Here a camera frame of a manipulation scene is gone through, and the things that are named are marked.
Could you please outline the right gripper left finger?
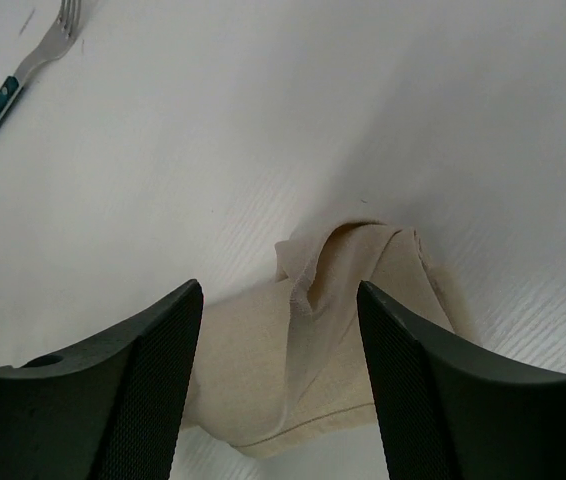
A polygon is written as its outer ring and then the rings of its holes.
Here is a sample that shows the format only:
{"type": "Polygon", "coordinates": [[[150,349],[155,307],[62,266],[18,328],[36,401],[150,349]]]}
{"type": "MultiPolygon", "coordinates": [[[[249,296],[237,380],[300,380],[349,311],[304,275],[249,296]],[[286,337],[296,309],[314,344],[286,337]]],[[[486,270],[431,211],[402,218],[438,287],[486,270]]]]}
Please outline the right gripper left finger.
{"type": "Polygon", "coordinates": [[[166,479],[200,331],[190,280],[138,314],[0,367],[0,479],[166,479]]]}

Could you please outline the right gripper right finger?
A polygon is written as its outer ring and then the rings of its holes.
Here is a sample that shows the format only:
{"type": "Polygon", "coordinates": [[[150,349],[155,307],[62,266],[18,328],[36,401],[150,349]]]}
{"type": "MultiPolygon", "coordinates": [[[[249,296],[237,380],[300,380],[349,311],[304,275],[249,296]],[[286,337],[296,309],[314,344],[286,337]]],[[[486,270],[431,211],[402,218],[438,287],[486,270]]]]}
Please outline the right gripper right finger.
{"type": "Polygon", "coordinates": [[[372,283],[358,319],[393,479],[566,479],[566,374],[479,347],[372,283]]]}

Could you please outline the beige cloth napkin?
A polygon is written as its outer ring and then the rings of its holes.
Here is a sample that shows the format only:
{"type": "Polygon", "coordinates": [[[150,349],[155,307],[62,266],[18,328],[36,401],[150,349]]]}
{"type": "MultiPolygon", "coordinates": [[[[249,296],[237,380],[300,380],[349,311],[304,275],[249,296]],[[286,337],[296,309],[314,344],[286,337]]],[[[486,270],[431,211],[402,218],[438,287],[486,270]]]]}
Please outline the beige cloth napkin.
{"type": "Polygon", "coordinates": [[[276,247],[265,284],[204,308],[183,425],[269,457],[373,423],[356,295],[369,281],[464,338],[465,302],[416,231],[351,220],[276,247]]]}

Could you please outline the silver fork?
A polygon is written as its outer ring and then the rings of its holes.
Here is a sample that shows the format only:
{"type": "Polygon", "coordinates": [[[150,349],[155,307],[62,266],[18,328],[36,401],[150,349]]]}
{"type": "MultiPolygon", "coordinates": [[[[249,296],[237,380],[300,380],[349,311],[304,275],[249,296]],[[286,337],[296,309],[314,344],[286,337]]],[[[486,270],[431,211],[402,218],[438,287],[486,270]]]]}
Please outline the silver fork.
{"type": "Polygon", "coordinates": [[[44,65],[62,58],[74,45],[81,20],[81,0],[63,0],[56,18],[37,47],[0,87],[0,125],[27,82],[44,65]]]}

